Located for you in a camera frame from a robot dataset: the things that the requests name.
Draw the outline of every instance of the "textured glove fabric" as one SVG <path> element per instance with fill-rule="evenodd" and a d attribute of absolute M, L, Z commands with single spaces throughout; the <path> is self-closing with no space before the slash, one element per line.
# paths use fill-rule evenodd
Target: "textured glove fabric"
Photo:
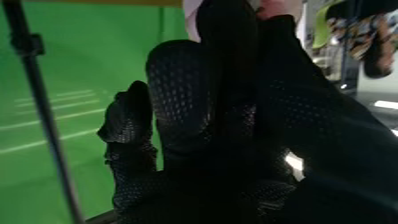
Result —
<path fill-rule="evenodd" d="M 295 38 L 293 17 L 275 17 L 259 26 L 266 34 L 256 82 L 258 106 L 266 108 L 261 120 L 306 162 L 286 222 L 396 223 L 396 137 L 322 76 Z"/>

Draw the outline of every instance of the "person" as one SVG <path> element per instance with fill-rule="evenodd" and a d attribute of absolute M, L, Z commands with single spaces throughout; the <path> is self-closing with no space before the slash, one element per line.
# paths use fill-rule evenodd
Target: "person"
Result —
<path fill-rule="evenodd" d="M 313 48 L 325 46 L 329 35 L 325 25 L 339 43 L 348 41 L 348 52 L 355 60 L 362 61 L 364 74 L 370 78 L 382 78 L 393 73 L 394 63 L 394 37 L 389 31 L 389 21 L 386 14 L 398 9 L 396 1 L 357 0 L 354 3 L 352 19 L 348 27 L 348 8 L 346 1 L 336 1 L 320 10 L 316 18 L 316 39 Z"/>
<path fill-rule="evenodd" d="M 293 16 L 258 21 L 245 0 L 204 0 L 195 20 L 201 43 L 153 49 L 98 132 L 117 223 L 396 223 L 396 137 L 322 76 Z"/>

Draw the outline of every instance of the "finger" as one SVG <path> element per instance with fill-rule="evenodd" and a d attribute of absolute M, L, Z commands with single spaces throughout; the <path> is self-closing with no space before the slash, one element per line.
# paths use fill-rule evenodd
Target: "finger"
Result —
<path fill-rule="evenodd" d="M 126 92 L 117 93 L 105 114 L 98 135 L 105 142 L 140 144 L 151 134 L 153 108 L 147 85 L 135 81 Z"/>
<path fill-rule="evenodd" d="M 220 69 L 203 45 L 171 41 L 149 54 L 146 70 L 167 168 L 167 160 L 188 160 L 210 148 Z"/>
<path fill-rule="evenodd" d="M 217 127 L 227 141 L 247 144 L 252 135 L 256 15 L 245 0 L 204 0 L 197 11 L 203 44 L 222 62 Z"/>
<path fill-rule="evenodd" d="M 156 170 L 156 149 L 151 145 L 151 101 L 146 84 L 137 81 L 117 93 L 107 109 L 98 135 L 107 142 L 107 164 L 115 184 Z"/>

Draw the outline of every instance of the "light fixture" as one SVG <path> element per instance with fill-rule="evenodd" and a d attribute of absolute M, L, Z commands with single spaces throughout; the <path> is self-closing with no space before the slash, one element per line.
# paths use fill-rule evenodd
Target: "light fixture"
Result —
<path fill-rule="evenodd" d="M 389 101 L 377 101 L 375 102 L 375 107 L 382 107 L 382 108 L 398 110 L 398 103 L 396 102 L 389 102 Z"/>

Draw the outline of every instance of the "green screen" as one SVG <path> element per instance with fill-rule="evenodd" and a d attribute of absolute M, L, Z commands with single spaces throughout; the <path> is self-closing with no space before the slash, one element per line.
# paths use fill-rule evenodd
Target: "green screen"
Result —
<path fill-rule="evenodd" d="M 25 4 L 48 98 L 85 218 L 112 209 L 112 174 L 96 137 L 117 91 L 144 80 L 160 41 L 187 38 L 179 9 L 62 3 Z M 0 11 L 0 223 L 71 223 L 23 67 Z"/>

